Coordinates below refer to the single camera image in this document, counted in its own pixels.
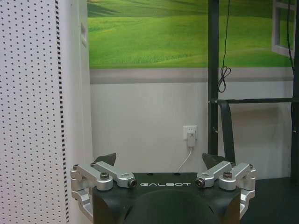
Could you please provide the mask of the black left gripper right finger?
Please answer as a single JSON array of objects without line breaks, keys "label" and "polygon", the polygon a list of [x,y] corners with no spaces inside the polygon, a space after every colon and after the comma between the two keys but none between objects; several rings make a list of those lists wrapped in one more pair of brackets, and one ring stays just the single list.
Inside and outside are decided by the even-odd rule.
[{"label": "black left gripper right finger", "polygon": [[244,216],[250,199],[255,197],[256,169],[253,165],[227,161],[222,156],[202,154],[207,170],[197,173],[195,185],[199,188],[210,188],[218,181],[222,190],[233,191],[241,189],[240,216]]}]

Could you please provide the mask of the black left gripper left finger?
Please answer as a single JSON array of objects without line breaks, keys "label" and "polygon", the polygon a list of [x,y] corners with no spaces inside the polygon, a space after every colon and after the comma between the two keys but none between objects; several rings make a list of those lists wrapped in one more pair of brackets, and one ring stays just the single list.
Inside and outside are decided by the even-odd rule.
[{"label": "black left gripper left finger", "polygon": [[79,208],[86,217],[93,216],[93,188],[109,191],[114,184],[125,189],[136,186],[133,173],[121,172],[114,167],[116,156],[116,153],[99,156],[89,165],[75,164],[71,169],[71,196],[78,201]]}]

